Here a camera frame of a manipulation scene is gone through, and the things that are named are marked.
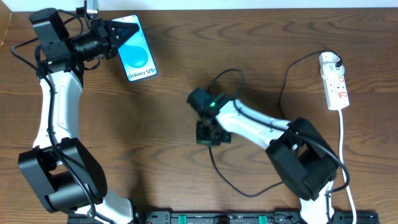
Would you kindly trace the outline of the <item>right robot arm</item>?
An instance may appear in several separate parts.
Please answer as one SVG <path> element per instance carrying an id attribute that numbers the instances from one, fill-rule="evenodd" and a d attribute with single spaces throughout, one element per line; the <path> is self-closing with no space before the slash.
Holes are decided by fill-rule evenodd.
<path id="1" fill-rule="evenodd" d="M 281 182 L 300 198 L 300 216 L 306 223 L 332 223 L 331 195 L 347 188 L 346 179 L 334 188 L 337 169 L 348 173 L 342 161 L 322 138 L 313 124 L 266 116 L 241 103 L 235 96 L 211 95 L 193 90 L 187 103 L 198 113 L 197 143 L 212 149 L 230 143 L 240 135 L 263 148 Z"/>

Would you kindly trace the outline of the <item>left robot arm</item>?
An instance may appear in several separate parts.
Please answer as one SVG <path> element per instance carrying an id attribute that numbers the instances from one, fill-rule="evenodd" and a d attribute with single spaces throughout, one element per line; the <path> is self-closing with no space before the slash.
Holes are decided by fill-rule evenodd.
<path id="1" fill-rule="evenodd" d="M 61 13 L 46 8 L 29 18 L 39 41 L 33 68 L 43 100 L 39 132 L 32 149 L 19 155 L 19 169 L 44 209 L 65 213 L 72 223 L 144 223 L 129 199 L 108 189 L 78 124 L 85 63 L 115 57 L 139 26 L 94 18 L 81 7 L 70 16 L 81 26 L 71 36 Z"/>

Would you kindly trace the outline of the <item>blue screen smartphone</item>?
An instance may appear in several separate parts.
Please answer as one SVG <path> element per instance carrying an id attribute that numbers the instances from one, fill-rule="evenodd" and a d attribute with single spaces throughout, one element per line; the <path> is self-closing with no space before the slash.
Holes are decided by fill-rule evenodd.
<path id="1" fill-rule="evenodd" d="M 139 30 L 119 49 L 124 71 L 129 82 L 157 75 L 157 67 L 137 15 L 114 19 L 116 22 L 137 24 Z"/>

